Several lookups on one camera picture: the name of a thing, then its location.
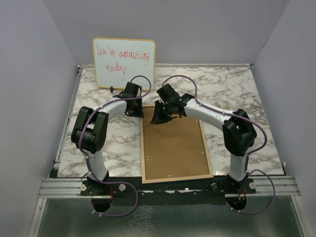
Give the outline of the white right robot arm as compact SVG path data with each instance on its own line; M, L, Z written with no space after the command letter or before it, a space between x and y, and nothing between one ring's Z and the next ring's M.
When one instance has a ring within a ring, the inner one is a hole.
M246 154L257 137L247 113L242 109L220 111L202 104L196 95L185 93L180 96L168 83L158 89L157 94L161 100L155 101L151 124L168 123L174 119L173 115L179 115L199 119L223 132L225 147L231 155L227 188L232 193L240 192L248 177Z

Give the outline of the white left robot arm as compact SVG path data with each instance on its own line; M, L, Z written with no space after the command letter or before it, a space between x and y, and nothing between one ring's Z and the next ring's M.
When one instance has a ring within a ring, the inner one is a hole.
M86 186L99 195L105 194L110 186L109 172L102 155L108 123L121 114L142 118L141 91L141 86L128 82L124 91L113 96L106 104L95 109L83 106L79 110L71 141L80 149L86 160Z

